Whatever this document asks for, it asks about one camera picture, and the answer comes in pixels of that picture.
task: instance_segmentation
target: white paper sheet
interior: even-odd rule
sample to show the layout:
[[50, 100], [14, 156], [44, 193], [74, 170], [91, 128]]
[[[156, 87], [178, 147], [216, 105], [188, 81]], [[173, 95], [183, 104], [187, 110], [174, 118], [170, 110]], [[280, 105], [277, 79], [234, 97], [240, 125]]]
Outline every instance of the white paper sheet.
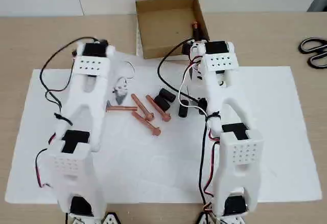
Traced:
[[[129, 93], [136, 93], [149, 110], [154, 109], [145, 94], [155, 96], [164, 87], [156, 75], [156, 65], [136, 66], [136, 77], [129, 88]], [[162, 73], [178, 86], [183, 69], [182, 65], [167, 63]], [[290, 68], [242, 67], [240, 73], [258, 129], [265, 139], [260, 201], [321, 199], [316, 165]], [[64, 86], [68, 74], [69, 70], [46, 70], [45, 81], [48, 86], [58, 88]], [[56, 203], [50, 188], [38, 188], [34, 171], [36, 153], [47, 146], [56, 123], [53, 117], [56, 106], [44, 98], [38, 75], [39, 70], [34, 70], [17, 136], [6, 192], [6, 201], [10, 203]], [[133, 104], [127, 97], [124, 105]], [[172, 114], [169, 123], [161, 121], [155, 112], [152, 123], [161, 128], [159, 137], [151, 136], [128, 112], [106, 115], [102, 147], [94, 153], [94, 162], [108, 203], [201, 202], [197, 181], [204, 118], [189, 109], [188, 117], [182, 119], [177, 111], [175, 101], [169, 109]], [[88, 129], [87, 113], [81, 117], [74, 128]], [[204, 182], [211, 145], [208, 140]], [[49, 180], [44, 157], [45, 154], [39, 158], [43, 182]]]

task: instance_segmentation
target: white plastic bracket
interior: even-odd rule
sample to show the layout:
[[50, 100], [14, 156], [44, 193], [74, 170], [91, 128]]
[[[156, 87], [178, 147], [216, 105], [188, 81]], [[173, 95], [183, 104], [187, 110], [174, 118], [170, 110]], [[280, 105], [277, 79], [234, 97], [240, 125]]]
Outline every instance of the white plastic bracket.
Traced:
[[217, 217], [224, 215], [227, 198], [239, 188], [248, 211], [258, 203], [261, 183], [260, 162], [263, 138], [257, 130], [246, 130], [247, 140], [238, 140], [234, 132], [220, 135], [219, 167], [214, 177], [213, 212]]
[[[106, 114], [106, 94], [108, 91], [109, 78], [113, 76], [114, 68], [112, 61], [107, 57], [82, 56], [83, 45], [77, 48], [68, 99], [63, 105], [61, 115], [72, 119], [82, 108], [87, 107], [92, 117], [89, 143], [92, 151], [100, 149], [100, 138]], [[107, 56], [114, 53], [114, 46], [107, 47]], [[85, 91], [86, 79], [89, 76], [95, 78], [94, 88], [90, 92]], [[61, 138], [69, 124], [59, 120], [56, 127], [56, 136]]]
[[77, 143], [73, 153], [64, 153], [64, 141], [54, 139], [49, 145], [51, 185], [64, 213], [70, 213], [74, 196], [83, 197], [91, 207], [94, 218], [102, 219], [106, 202], [96, 177], [88, 143]]

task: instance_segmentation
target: perforated plate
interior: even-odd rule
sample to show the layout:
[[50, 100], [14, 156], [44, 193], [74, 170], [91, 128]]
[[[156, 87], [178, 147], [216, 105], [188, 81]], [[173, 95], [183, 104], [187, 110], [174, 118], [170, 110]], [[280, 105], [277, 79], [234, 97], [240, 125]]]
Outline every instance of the perforated plate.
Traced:
[[108, 58], [77, 56], [73, 73], [106, 77], [108, 75], [109, 67], [110, 60]]
[[239, 67], [235, 53], [205, 54], [204, 59], [210, 72], [237, 69]]
[[[208, 216], [208, 224], [214, 224], [214, 221]], [[228, 217], [223, 217], [221, 218], [221, 221], [217, 219], [216, 224], [245, 224], [244, 220], [240, 216], [228, 216]], [[200, 216], [198, 220], [196, 221], [196, 224], [206, 224], [205, 221], [205, 214], [202, 212], [200, 213]]]
[[256, 161], [258, 151], [261, 151], [261, 144], [241, 141], [238, 145], [233, 145], [233, 163], [236, 165], [252, 163]]
[[121, 224], [115, 213], [108, 213], [102, 224]]

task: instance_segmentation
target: black wire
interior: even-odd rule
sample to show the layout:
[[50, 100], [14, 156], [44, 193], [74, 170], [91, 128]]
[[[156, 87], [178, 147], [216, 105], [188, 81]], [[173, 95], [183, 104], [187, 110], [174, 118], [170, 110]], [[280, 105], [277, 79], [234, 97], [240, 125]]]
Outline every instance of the black wire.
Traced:
[[45, 98], [46, 98], [48, 101], [50, 101], [50, 102], [52, 102], [52, 103], [58, 105], [57, 102], [55, 102], [55, 101], [53, 101], [53, 100], [50, 100], [50, 99], [48, 98], [48, 93], [49, 93], [49, 92], [62, 92], [62, 91], [64, 91], [64, 90], [68, 87], [69, 83], [71, 82], [74, 63], [75, 63], [75, 61], [73, 60], [73, 64], [72, 64], [72, 67], [71, 67], [71, 72], [70, 72], [70, 74], [69, 74], [69, 78], [68, 78], [68, 81], [67, 81], [65, 87], [63, 87], [62, 89], [49, 89], [49, 91], [46, 91], [46, 93], [45, 93]]
[[46, 151], [46, 150], [47, 150], [47, 148], [40, 150], [40, 151], [38, 152], [38, 154], [36, 155], [36, 157], [35, 157], [35, 172], [36, 172], [36, 179], [37, 179], [37, 183], [38, 183], [39, 187], [42, 187], [42, 185], [41, 185], [41, 181], [40, 181], [40, 175], [39, 175], [39, 172], [38, 172], [37, 159], [38, 159], [38, 157], [40, 156], [40, 154], [41, 154], [42, 152]]
[[[178, 49], [181, 45], [183, 45], [184, 43], [187, 43], [188, 41], [190, 41], [190, 40], [193, 40], [194, 38], [193, 37], [191, 37], [191, 38], [189, 38], [189, 39], [186, 39], [186, 40], [184, 40], [184, 41], [182, 41], [181, 43], [179, 43], [176, 47], [174, 47], [162, 60], [161, 60], [161, 62], [159, 63], [159, 65], [158, 65], [158, 68], [157, 68], [157, 74], [158, 74], [158, 77], [160, 78], [160, 80], [165, 84], [165, 85], [167, 85], [168, 87], [170, 87], [173, 91], [175, 91], [175, 92], [177, 92], [178, 93], [178, 89], [176, 89], [176, 88], [174, 88], [173, 86], [171, 86], [169, 83], [167, 83], [163, 78], [162, 78], [162, 76], [161, 76], [161, 74], [160, 74], [160, 67], [162, 66], [162, 64], [163, 64], [163, 62], [176, 50], [176, 49]], [[194, 97], [192, 97], [192, 96], [189, 96], [189, 95], [187, 95], [187, 94], [185, 94], [185, 93], [183, 93], [183, 92], [180, 92], [180, 94], [181, 95], [184, 95], [185, 97], [187, 97], [187, 98], [189, 98], [190, 100], [192, 100], [192, 101], [194, 101], [194, 102], [196, 102], [196, 103], [198, 103], [198, 100], [197, 99], [195, 99]]]
[[91, 37], [91, 36], [83, 36], [80, 38], [77, 38], [69, 43], [67, 43], [66, 45], [64, 45], [63, 47], [61, 47], [59, 50], [57, 50], [53, 55], [51, 55], [51, 57], [46, 61], [46, 63], [44, 64], [44, 66], [41, 69], [40, 72], [40, 82], [43, 85], [43, 87], [45, 88], [46, 92], [49, 93], [51, 95], [51, 97], [55, 100], [55, 101], [51, 101], [52, 103], [55, 103], [58, 105], [59, 107], [59, 111], [61, 111], [62, 105], [60, 100], [52, 93], [51, 89], [48, 88], [48, 86], [44, 83], [43, 81], [43, 72], [45, 70], [45, 68], [47, 67], [47, 65], [50, 63], [50, 61], [58, 54], [60, 53], [62, 50], [64, 50], [65, 48], [67, 48], [69, 45], [73, 44], [74, 42], [77, 42], [79, 40], [83, 40], [83, 39], [92, 39], [93, 41], [99, 41], [98, 39]]
[[[202, 197], [203, 205], [206, 205], [205, 197], [202, 190], [202, 170], [203, 170], [203, 161], [204, 161], [204, 151], [205, 151], [205, 138], [206, 138], [206, 131], [207, 131], [207, 125], [205, 122], [204, 132], [203, 132], [203, 138], [202, 138], [202, 149], [201, 149], [201, 163], [200, 163], [200, 170], [199, 170], [199, 190]], [[208, 214], [205, 214], [205, 221], [208, 224]]]
[[227, 222], [225, 222], [224, 220], [222, 219], [219, 219], [220, 223], [224, 223], [224, 224], [228, 224]]

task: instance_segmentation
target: white wire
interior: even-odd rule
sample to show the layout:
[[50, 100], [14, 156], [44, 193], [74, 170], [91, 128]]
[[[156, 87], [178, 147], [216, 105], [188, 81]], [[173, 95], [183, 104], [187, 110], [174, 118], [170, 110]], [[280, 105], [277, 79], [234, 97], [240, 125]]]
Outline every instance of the white wire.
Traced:
[[189, 73], [189, 70], [190, 70], [194, 65], [197, 65], [197, 64], [199, 64], [199, 63], [191, 64], [191, 65], [186, 69], [185, 74], [184, 74], [184, 76], [183, 76], [183, 81], [182, 81], [182, 83], [181, 83], [181, 85], [180, 85], [180, 88], [179, 88], [179, 90], [178, 90], [178, 102], [179, 102], [180, 105], [182, 105], [182, 106], [184, 106], [184, 107], [193, 107], [193, 108], [197, 108], [197, 109], [201, 110], [201, 111], [205, 114], [205, 116], [207, 117], [208, 115], [206, 114], [206, 112], [205, 112], [201, 107], [196, 106], [196, 105], [184, 105], [184, 104], [180, 101], [180, 92], [181, 92], [182, 87], [183, 87], [183, 84], [184, 84], [184, 82], [185, 82], [186, 75], [187, 75], [187, 73]]

